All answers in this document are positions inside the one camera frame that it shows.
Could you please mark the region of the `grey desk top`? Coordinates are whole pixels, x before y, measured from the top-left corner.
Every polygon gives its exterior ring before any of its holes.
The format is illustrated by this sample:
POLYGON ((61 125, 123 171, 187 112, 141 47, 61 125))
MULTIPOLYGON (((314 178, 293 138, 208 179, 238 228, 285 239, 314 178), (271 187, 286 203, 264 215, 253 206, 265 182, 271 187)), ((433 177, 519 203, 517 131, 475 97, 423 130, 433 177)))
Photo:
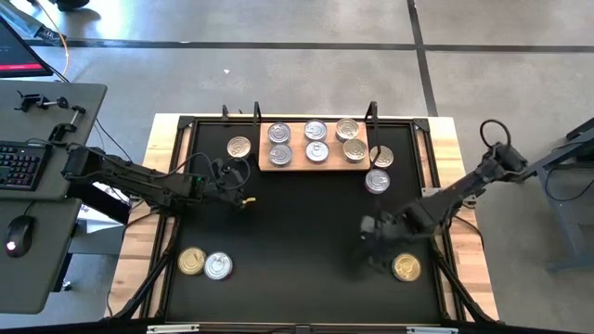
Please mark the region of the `grey desk top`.
POLYGON ((81 201, 0 202, 0 314, 38 314, 58 281, 81 201), (6 232, 14 218, 28 214, 32 245, 11 258, 6 254, 6 232))
POLYGON ((0 141, 48 144, 52 147, 51 157, 44 174, 34 191, 2 190, 0 199, 59 200, 66 196, 69 181, 62 175, 70 143, 85 144, 107 93, 107 86, 98 83, 53 83, 27 81, 0 81, 0 141), (28 112, 15 110, 22 94, 42 94, 50 101, 64 96, 70 107, 81 106, 86 114, 80 116, 75 125, 78 130, 66 134, 62 142, 51 143, 48 137, 53 128, 61 122, 70 122, 74 112, 57 106, 48 109, 31 107, 28 112))

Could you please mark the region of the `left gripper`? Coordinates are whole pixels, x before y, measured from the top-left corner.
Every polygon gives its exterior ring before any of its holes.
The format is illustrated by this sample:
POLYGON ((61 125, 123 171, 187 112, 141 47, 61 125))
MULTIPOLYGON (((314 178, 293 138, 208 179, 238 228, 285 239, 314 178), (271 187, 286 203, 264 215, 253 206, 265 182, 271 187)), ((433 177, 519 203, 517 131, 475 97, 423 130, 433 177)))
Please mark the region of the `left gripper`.
POLYGON ((220 188, 217 183, 206 183, 202 189, 201 201, 206 203, 224 203, 232 206, 236 210, 242 210, 248 202, 247 197, 242 190, 225 190, 220 188))

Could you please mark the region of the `gold lid seafood can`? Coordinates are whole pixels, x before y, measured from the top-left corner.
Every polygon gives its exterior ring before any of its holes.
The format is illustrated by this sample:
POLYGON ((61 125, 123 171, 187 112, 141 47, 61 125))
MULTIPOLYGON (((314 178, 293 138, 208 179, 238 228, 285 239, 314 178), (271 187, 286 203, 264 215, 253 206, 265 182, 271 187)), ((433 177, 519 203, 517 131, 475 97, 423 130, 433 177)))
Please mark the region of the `gold lid seafood can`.
POLYGON ((198 275, 203 271, 206 253, 197 247, 188 247, 182 250, 177 259, 179 271, 187 276, 198 275))
POLYGON ((420 260, 415 255, 403 252, 393 259, 392 271, 398 280, 413 282, 420 278, 422 268, 420 260))

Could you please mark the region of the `black computer monitor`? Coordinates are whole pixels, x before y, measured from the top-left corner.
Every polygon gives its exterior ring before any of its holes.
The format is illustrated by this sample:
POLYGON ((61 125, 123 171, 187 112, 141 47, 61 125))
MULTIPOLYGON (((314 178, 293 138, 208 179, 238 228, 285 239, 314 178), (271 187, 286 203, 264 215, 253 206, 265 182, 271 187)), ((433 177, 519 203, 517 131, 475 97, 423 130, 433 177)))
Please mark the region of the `black computer monitor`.
POLYGON ((53 71, 0 17, 0 78, 51 76, 53 71))

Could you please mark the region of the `black backlit keyboard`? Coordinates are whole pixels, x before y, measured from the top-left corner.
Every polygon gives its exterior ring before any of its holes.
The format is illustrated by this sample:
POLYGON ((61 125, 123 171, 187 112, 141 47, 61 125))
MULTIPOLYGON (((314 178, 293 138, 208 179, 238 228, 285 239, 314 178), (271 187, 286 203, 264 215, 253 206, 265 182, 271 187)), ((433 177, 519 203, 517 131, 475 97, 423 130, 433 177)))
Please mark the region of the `black backlit keyboard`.
POLYGON ((0 141, 0 189, 34 191, 51 150, 48 144, 0 141))

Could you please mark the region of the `red label seafood can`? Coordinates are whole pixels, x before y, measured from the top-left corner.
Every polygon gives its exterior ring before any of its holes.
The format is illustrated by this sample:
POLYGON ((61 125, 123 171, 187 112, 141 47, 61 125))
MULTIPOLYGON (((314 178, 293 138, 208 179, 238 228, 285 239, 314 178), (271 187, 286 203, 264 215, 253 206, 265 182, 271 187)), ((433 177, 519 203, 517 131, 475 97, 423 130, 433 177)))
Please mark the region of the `red label seafood can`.
POLYGON ((207 256, 203 267, 204 274, 211 280, 226 279, 233 270, 233 261, 222 251, 213 252, 207 256))
POLYGON ((318 119, 309 120, 303 128, 304 136, 310 142, 324 142, 327 137, 327 132, 327 125, 323 121, 318 119))
POLYGON ((385 192, 391 184, 389 174, 381 169, 371 169, 365 176, 365 187, 372 194, 381 194, 385 192))
POLYGON ((312 141, 306 146, 305 155, 312 163, 323 163, 329 157, 329 146, 323 141, 312 141))

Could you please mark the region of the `green label seafood can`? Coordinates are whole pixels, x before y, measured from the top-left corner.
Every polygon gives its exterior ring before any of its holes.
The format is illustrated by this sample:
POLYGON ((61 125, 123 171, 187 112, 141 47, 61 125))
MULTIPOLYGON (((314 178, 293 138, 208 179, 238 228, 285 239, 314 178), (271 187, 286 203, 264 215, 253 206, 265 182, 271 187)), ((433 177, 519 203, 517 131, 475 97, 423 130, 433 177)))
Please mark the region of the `green label seafood can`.
POLYGON ((286 144, 275 144, 269 149, 268 159, 276 167, 287 166, 292 160, 292 150, 286 144))
POLYGON ((269 126, 267 136, 272 144, 289 144, 291 128, 284 122, 274 122, 269 126))

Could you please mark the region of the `black desk support beam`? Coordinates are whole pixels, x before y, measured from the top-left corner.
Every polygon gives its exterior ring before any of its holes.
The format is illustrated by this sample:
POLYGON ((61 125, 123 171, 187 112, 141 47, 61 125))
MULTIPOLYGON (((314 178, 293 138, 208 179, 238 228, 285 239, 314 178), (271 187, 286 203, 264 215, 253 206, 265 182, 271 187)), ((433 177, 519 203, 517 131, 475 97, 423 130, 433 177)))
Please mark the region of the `black desk support beam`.
POLYGON ((106 214, 120 224, 128 223, 130 206, 93 184, 71 183, 67 195, 69 198, 80 199, 83 204, 106 214))

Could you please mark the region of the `black desk clamp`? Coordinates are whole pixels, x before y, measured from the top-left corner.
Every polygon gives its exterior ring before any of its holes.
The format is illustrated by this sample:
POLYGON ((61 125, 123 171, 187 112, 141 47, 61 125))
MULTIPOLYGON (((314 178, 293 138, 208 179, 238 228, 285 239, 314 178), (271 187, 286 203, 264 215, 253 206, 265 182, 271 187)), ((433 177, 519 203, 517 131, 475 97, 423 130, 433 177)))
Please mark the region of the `black desk clamp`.
POLYGON ((72 110, 74 112, 71 121, 58 123, 53 128, 52 132, 48 137, 49 142, 62 142, 66 134, 73 134, 78 130, 78 127, 75 125, 75 123, 80 116, 86 114, 86 109, 81 106, 72 106, 69 107, 69 110, 72 110))
POLYGON ((54 101, 50 101, 42 94, 22 94, 19 91, 19 96, 20 103, 15 110, 23 112, 28 112, 31 107, 37 107, 39 109, 48 109, 52 106, 57 106, 61 109, 68 109, 70 107, 68 100, 64 96, 58 97, 54 101))

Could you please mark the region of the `person's shoe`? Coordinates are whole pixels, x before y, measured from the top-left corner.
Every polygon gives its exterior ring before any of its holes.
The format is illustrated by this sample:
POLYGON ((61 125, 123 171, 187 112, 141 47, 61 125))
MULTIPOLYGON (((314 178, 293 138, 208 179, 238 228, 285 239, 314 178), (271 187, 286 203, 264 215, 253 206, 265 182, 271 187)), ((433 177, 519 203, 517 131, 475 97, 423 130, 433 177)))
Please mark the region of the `person's shoe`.
POLYGON ((71 12, 83 8, 90 0, 56 0, 55 4, 61 12, 71 12))

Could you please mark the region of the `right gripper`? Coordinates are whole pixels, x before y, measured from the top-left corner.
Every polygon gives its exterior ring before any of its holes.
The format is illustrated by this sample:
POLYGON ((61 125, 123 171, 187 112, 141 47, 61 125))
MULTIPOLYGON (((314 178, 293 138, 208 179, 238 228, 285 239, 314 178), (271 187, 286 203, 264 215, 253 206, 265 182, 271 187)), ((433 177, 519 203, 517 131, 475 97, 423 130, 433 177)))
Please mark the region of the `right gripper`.
MULTIPOLYGON (((417 238, 417 229, 409 222, 404 212, 394 214, 381 212, 377 217, 366 215, 361 219, 361 239, 369 245, 381 245, 380 270, 382 273, 393 271, 394 247, 392 245, 413 242, 417 238)), ((377 272, 377 264, 375 251, 367 248, 367 267, 377 272)))

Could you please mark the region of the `dark metal table frame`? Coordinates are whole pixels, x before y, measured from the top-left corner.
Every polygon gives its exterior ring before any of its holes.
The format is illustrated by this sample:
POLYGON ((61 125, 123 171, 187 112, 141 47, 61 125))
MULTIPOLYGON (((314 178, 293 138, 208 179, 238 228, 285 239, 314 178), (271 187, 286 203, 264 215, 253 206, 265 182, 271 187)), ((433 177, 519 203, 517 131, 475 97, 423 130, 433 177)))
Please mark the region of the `dark metal table frame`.
POLYGON ((565 136, 565 143, 528 165, 516 181, 536 177, 553 210, 568 255, 548 271, 594 267, 594 118, 565 136))

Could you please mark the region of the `black table mat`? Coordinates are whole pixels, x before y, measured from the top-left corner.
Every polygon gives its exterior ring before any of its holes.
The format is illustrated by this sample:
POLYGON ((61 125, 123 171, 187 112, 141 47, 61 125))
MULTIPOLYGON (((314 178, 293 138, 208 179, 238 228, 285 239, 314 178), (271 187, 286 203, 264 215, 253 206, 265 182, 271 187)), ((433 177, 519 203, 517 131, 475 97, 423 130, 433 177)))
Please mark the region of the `black table mat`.
POLYGON ((403 251, 422 264, 404 283, 361 259, 361 219, 394 212, 420 195, 418 162, 408 126, 380 130, 396 163, 391 185, 370 194, 361 172, 263 172, 239 163, 251 203, 238 210, 214 202, 187 212, 176 245, 222 251, 233 262, 221 281, 174 272, 165 317, 170 322, 431 324, 442 310, 425 242, 403 251))

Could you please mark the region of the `white box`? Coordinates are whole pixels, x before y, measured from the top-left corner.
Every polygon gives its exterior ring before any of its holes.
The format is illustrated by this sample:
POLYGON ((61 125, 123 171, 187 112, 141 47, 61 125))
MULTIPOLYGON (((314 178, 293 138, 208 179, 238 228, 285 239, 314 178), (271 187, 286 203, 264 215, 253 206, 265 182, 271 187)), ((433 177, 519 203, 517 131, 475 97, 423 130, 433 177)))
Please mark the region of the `white box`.
MULTIPOLYGON (((118 200, 119 202, 127 205, 128 208, 132 207, 132 200, 128 196, 124 195, 120 189, 113 188, 98 182, 95 182, 93 186, 108 194, 112 198, 118 200)), ((84 227, 84 231, 87 234, 122 225, 122 223, 109 218, 105 213, 92 209, 86 204, 83 204, 79 210, 77 223, 84 227)))

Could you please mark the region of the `black computer mouse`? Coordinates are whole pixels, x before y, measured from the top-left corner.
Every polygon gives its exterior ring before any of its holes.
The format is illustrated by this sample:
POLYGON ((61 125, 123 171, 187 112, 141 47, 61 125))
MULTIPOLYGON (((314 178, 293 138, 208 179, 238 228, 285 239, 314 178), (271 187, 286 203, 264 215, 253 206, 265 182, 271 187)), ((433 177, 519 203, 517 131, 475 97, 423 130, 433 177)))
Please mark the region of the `black computer mouse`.
POLYGON ((8 257, 24 256, 32 245, 32 232, 35 218, 30 215, 20 215, 14 218, 7 227, 5 250, 8 257))

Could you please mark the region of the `light wooden board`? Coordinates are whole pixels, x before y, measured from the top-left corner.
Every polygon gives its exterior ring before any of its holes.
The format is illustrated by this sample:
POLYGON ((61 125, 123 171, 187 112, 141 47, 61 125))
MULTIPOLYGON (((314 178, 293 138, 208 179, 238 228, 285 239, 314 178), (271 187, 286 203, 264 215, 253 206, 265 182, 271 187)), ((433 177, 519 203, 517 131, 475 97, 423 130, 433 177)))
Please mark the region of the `light wooden board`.
POLYGON ((281 119, 279 117, 263 118, 260 123, 260 141, 258 153, 258 166, 262 172, 336 172, 336 171, 367 171, 373 167, 369 158, 369 151, 376 146, 381 145, 379 137, 379 124, 377 120, 377 103, 372 102, 369 105, 368 115, 366 118, 356 120, 354 118, 345 116, 338 120, 324 119, 322 117, 302 115, 298 116, 294 121, 289 119, 281 119), (350 163, 345 160, 342 151, 342 145, 345 142, 340 142, 335 136, 336 122, 342 118, 350 118, 357 122, 359 132, 356 138, 362 140, 367 144, 367 156, 359 163, 350 163), (312 119, 323 121, 327 125, 327 137, 324 141, 329 146, 329 157, 323 163, 312 163, 306 158, 305 148, 310 143, 303 133, 305 124, 312 119), (272 165, 268 159, 269 149, 275 145, 269 142, 267 130, 274 122, 284 122, 291 128, 291 141, 288 145, 292 150, 291 163, 284 167, 276 167, 272 165))

